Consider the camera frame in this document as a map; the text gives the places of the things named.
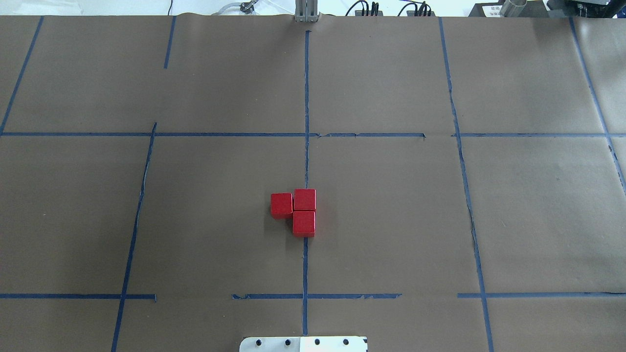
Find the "red block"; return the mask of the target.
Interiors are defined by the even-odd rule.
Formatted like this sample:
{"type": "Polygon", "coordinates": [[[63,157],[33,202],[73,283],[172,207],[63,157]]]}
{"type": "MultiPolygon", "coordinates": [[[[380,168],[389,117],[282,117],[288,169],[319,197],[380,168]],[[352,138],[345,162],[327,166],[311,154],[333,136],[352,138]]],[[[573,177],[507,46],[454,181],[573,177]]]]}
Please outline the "red block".
{"type": "Polygon", "coordinates": [[[293,211],[316,211],[316,190],[295,189],[293,192],[293,211]]]}
{"type": "Polygon", "coordinates": [[[270,214],[274,219],[291,219],[293,216],[293,195],[291,193],[271,194],[270,214]]]}
{"type": "Polygon", "coordinates": [[[296,238],[313,238],[316,230],[314,210],[296,210],[292,215],[291,233],[296,238]]]}

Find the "brown paper table cover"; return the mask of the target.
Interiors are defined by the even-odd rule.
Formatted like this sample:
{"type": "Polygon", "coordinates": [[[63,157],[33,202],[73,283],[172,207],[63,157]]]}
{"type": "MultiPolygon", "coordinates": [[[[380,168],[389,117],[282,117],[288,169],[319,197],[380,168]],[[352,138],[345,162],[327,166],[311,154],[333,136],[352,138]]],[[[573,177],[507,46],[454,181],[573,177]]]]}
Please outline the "brown paper table cover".
{"type": "Polygon", "coordinates": [[[3,352],[327,335],[625,350],[623,22],[2,16],[3,352]]]}

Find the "silver metal cup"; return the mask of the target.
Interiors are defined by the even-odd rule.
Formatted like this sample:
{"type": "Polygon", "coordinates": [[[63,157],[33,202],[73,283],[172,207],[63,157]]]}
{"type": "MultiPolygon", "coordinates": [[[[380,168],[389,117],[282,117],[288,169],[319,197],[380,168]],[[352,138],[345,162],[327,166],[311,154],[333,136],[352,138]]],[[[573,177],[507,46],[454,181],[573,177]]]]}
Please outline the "silver metal cup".
{"type": "Polygon", "coordinates": [[[525,9],[527,2],[527,0],[504,0],[499,15],[505,18],[517,18],[525,9]]]}

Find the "aluminium frame post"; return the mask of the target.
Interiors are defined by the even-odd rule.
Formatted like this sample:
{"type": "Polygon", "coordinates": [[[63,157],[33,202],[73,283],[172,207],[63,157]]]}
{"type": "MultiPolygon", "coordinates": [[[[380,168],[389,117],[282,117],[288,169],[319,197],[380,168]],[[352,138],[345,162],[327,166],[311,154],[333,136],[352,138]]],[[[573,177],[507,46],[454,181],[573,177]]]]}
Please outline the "aluminium frame post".
{"type": "Polygon", "coordinates": [[[317,22],[319,20],[318,0],[296,0],[295,22],[317,22]]]}

